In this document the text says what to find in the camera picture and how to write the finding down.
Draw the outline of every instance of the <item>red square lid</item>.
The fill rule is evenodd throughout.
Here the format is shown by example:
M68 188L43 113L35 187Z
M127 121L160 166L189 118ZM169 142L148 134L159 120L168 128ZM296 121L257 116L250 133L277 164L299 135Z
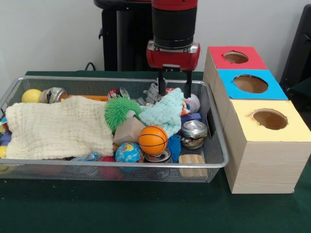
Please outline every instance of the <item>red square lid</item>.
M254 47L225 46L208 49L217 69L268 69Z

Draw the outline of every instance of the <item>yellow ball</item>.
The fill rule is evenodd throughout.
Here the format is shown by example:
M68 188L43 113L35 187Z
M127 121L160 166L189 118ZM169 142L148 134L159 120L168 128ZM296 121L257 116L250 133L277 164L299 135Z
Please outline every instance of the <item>yellow ball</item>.
M0 175L10 174L15 168L7 166L6 164L0 164Z
M5 158L5 151L7 146L0 146L0 158Z
M40 103L41 94L42 92L37 89L30 89L23 94L21 101L23 103Z

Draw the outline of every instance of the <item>round hole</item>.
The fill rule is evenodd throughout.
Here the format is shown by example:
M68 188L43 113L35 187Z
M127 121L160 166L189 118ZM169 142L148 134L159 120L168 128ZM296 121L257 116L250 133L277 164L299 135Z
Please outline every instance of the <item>round hole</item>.
M268 84L259 77L243 74L235 77L233 82L242 91L260 94L268 90Z
M242 63L248 62L248 57L241 52L235 52L235 51L227 52L224 55L224 58L226 61L231 62L231 63L236 63L236 64L242 64Z
M270 130L284 129L288 125L287 118L273 109L260 109L254 113L253 118Z

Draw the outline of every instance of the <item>white wall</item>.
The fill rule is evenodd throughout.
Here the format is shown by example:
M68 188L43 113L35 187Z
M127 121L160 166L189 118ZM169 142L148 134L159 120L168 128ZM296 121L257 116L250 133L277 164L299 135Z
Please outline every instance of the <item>white wall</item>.
M299 24L310 0L199 0L195 40L201 43L198 69L207 46L254 46L280 80Z
M309 0L199 0L195 40L207 46L254 46L280 79ZM103 69L101 9L93 0L0 0L0 96L27 70Z
M101 13L93 0L0 0L0 96L28 70L103 69Z

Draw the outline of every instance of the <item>yellow square lid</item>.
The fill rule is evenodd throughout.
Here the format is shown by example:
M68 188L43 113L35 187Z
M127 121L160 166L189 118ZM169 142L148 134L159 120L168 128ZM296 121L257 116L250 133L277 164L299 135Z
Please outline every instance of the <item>yellow square lid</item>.
M247 141L311 142L290 100L231 100Z

